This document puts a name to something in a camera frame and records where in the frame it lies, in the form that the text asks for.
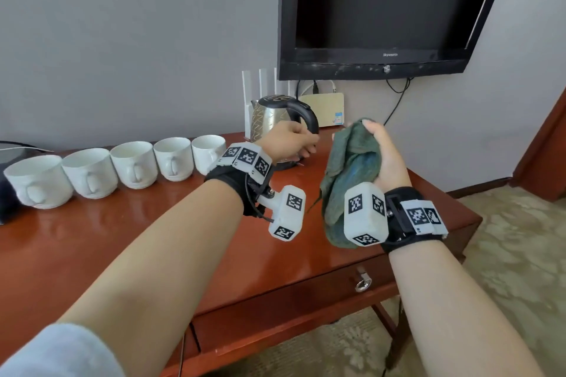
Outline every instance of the baseboard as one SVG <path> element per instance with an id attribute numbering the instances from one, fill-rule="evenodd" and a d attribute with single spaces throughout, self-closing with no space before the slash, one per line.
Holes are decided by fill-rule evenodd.
<path id="1" fill-rule="evenodd" d="M 453 191 L 447 192 L 452 198 L 462 198 L 466 195 L 472 195 L 477 193 L 483 193 L 484 191 L 489 191 L 493 188 L 499 188 L 505 186 L 509 183 L 510 177 L 502 177 L 501 179 L 496 179 L 493 181 L 488 181 L 484 183 L 478 183 L 477 185 L 466 186 L 464 188 L 455 189 Z"/>

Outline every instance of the cup rim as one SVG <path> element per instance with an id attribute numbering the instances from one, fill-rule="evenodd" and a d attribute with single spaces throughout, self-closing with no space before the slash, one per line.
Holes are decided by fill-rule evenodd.
<path id="1" fill-rule="evenodd" d="M 42 168 L 39 171 L 34 171 L 33 173 L 18 173 L 18 170 L 22 169 L 22 166 L 30 166 L 37 160 L 53 160 L 53 164 L 51 166 L 47 166 Z M 63 159 L 59 155 L 37 155 L 32 156 L 31 158 L 26 158 L 24 160 L 16 161 L 14 164 L 9 165 L 6 169 L 4 169 L 4 175 L 6 177 L 25 177 L 25 176 L 37 176 L 38 174 L 45 173 L 49 170 L 54 169 L 55 167 L 59 166 Z"/>
<path id="2" fill-rule="evenodd" d="M 129 146 L 129 145 L 133 145 L 133 144 L 142 144 L 144 145 L 147 149 L 136 154 L 136 155 L 130 155 L 130 156 L 117 156 L 116 152 L 121 151 L 123 148 Z M 140 155 L 143 155 L 149 151 L 151 151 L 153 149 L 153 145 L 149 142 L 146 142 L 145 140 L 133 140 L 132 142 L 126 142 L 126 143 L 121 143 L 120 145 L 116 145 L 114 146 L 111 150 L 110 150 L 110 156 L 112 158 L 115 159 L 121 159 L 121 160 L 126 160 L 128 158 L 136 158 Z"/>
<path id="3" fill-rule="evenodd" d="M 71 165 L 70 163 L 73 161 L 73 159 L 77 158 L 79 155 L 84 154 L 84 153 L 92 153 L 92 151 L 96 151 L 100 154 L 100 158 L 96 159 L 96 161 L 91 161 L 88 164 L 81 164 L 80 166 L 76 166 L 76 165 Z M 63 158 L 63 161 L 61 161 L 61 165 L 64 168 L 69 168 L 69 169 L 79 169 L 79 168 L 83 168 L 83 167 L 90 167 L 94 164 L 97 164 L 101 161 L 103 161 L 103 159 L 105 159 L 106 157 L 108 157 L 110 155 L 110 151 L 108 149 L 104 149 L 104 148 L 88 148 L 88 149 L 82 149 L 80 151 L 77 152 L 73 152 L 70 153 L 69 155 L 67 155 L 65 158 Z"/>
<path id="4" fill-rule="evenodd" d="M 182 141 L 182 142 L 185 143 L 185 145 L 182 148 L 175 149 L 174 151 L 162 151 L 162 150 L 158 149 L 159 147 L 164 146 L 167 143 L 167 141 L 172 141 L 172 140 Z M 186 137 L 167 137 L 165 139 L 161 139 L 160 141 L 156 142 L 153 145 L 153 150 L 155 152 L 160 152 L 160 153 L 171 153 L 171 152 L 182 151 L 183 149 L 186 149 L 186 148 L 190 147 L 191 145 L 192 145 L 191 140 L 186 138 Z"/>
<path id="5" fill-rule="evenodd" d="M 219 138 L 219 139 L 222 139 L 222 142 L 221 142 L 221 143 L 218 143 L 217 145 L 214 145 L 214 146 L 212 146 L 212 147 L 210 147 L 210 146 L 208 146 L 208 147 L 202 147 L 202 145 L 199 146 L 199 143 L 200 143 L 202 140 L 208 139 L 208 138 L 215 138 L 215 139 L 216 139 L 216 138 Z M 196 148 L 196 149 L 208 150 L 208 149 L 215 149 L 215 148 L 217 148 L 217 147 L 219 147 L 219 146 L 224 145 L 225 143 L 226 143 L 226 139 L 225 139 L 224 137 L 222 137 L 222 136 L 219 136 L 219 135 L 217 135 L 217 134 L 205 134 L 205 135 L 199 136 L 199 137 L 197 137 L 197 138 L 194 138 L 194 139 L 192 140 L 192 147 L 194 147 L 194 148 Z"/>

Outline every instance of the floral patterned carpet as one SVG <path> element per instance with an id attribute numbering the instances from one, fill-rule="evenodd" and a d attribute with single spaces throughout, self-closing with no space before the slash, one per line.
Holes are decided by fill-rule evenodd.
<path id="1" fill-rule="evenodd" d="M 566 201 L 520 188 L 460 200 L 484 218 L 464 267 L 519 331 L 548 377 L 566 375 Z M 383 303 L 396 315 L 398 299 Z M 288 340 L 209 377 L 380 377 L 391 338 L 372 309 Z M 414 344 L 388 377 L 426 376 Z"/>

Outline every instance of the green cloth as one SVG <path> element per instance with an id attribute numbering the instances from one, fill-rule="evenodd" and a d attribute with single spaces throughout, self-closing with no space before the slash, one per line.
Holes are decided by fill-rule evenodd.
<path id="1" fill-rule="evenodd" d="M 355 248 L 344 236 L 344 194 L 361 182 L 373 182 L 381 168 L 381 152 L 358 120 L 334 135 L 324 178 L 320 183 L 324 231 L 337 247 Z"/>

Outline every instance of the light blue sleeve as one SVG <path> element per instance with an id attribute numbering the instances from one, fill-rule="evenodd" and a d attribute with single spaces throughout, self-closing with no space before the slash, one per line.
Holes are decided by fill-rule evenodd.
<path id="1" fill-rule="evenodd" d="M 93 332 L 71 323 L 41 331 L 0 367 L 0 377 L 125 377 Z"/>

